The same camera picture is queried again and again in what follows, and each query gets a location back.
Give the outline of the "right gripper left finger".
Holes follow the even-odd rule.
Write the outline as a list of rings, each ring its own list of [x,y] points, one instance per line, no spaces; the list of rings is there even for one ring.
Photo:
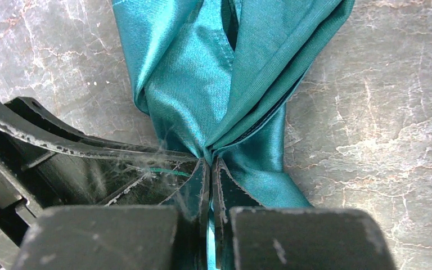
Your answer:
[[[142,179],[102,205],[46,209],[27,230],[13,269],[207,269],[210,169],[167,170],[152,192]]]

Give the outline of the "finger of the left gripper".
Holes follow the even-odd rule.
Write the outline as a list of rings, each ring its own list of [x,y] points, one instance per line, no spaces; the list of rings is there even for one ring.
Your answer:
[[[89,136],[58,119],[37,100],[0,102],[0,159],[39,164],[56,155],[128,161],[133,164],[196,163],[190,154],[131,145]]]
[[[11,111],[35,126],[72,142],[104,150],[132,153],[98,159],[51,152],[11,139],[21,155],[21,170],[43,179],[43,187],[56,194],[55,202],[67,205],[157,205],[179,194],[187,199],[185,183],[201,164],[175,152],[132,145],[86,135],[52,115],[37,100],[18,97],[5,103]]]

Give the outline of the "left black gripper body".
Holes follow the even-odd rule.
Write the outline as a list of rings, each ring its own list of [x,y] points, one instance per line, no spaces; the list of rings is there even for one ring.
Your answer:
[[[52,206],[52,187],[38,166],[49,151],[0,131],[0,267],[11,269],[24,234],[40,213]]]

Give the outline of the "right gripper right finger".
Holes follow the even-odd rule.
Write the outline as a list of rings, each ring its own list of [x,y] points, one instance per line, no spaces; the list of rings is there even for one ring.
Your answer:
[[[223,159],[212,165],[219,269],[395,269],[375,220],[358,209],[265,208]]]

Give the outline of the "teal cloth napkin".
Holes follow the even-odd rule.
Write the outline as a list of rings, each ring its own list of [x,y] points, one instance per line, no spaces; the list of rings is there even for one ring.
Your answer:
[[[284,171],[286,102],[353,1],[113,1],[134,103],[168,150],[263,206],[308,208]]]

